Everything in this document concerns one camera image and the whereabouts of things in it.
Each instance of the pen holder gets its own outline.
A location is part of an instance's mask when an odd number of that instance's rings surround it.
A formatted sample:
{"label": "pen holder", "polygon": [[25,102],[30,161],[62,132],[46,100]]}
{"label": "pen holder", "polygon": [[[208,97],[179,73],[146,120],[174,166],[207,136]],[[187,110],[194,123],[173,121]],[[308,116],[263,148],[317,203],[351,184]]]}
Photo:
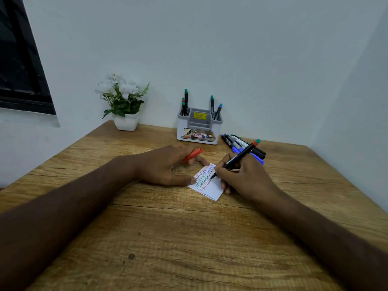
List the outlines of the pen holder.
{"label": "pen holder", "polygon": [[177,139],[216,145],[224,122],[221,114],[214,120],[207,109],[189,108],[188,113],[189,116],[183,116],[179,110]]}

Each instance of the white flower pot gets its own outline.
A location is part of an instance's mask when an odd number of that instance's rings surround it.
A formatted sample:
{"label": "white flower pot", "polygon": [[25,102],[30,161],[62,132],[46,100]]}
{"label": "white flower pot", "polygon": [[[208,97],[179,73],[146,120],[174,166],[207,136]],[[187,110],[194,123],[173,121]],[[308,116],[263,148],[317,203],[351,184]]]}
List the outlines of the white flower pot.
{"label": "white flower pot", "polygon": [[120,115],[114,115],[113,121],[118,130],[121,131],[134,131],[140,120],[140,112],[136,114],[126,114],[125,117]]}

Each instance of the person's left arm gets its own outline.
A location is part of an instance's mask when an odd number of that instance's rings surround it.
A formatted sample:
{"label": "person's left arm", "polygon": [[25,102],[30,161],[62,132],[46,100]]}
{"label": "person's left arm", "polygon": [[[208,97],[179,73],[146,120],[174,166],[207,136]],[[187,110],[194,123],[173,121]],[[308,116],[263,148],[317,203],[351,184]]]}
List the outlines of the person's left arm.
{"label": "person's left arm", "polygon": [[[118,156],[91,173],[0,215],[0,290],[23,290],[116,193],[134,180],[165,186],[195,183],[172,167],[193,147],[167,146]],[[201,156],[188,161],[210,165]]]}

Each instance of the person's right hand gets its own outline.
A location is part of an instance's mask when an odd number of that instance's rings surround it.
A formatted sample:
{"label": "person's right hand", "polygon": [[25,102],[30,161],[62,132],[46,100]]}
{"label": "person's right hand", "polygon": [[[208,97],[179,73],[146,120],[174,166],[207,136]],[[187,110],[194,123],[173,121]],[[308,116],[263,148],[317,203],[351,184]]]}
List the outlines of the person's right hand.
{"label": "person's right hand", "polygon": [[280,191],[264,167],[250,154],[244,156],[234,167],[240,171],[228,171],[224,168],[225,163],[234,156],[235,153],[228,153],[215,167],[217,177],[221,179],[221,187],[226,194],[230,194],[234,188],[245,198],[261,202]]}

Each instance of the paper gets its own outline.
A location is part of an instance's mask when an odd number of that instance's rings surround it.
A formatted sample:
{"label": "paper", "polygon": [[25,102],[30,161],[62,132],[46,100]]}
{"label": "paper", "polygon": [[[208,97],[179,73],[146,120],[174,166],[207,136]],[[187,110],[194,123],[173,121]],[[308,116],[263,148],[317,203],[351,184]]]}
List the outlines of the paper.
{"label": "paper", "polygon": [[211,163],[210,166],[203,167],[194,177],[197,182],[194,185],[189,185],[191,189],[205,195],[211,200],[217,201],[220,198],[223,190],[221,189],[221,179],[210,177],[214,174],[215,164]]}

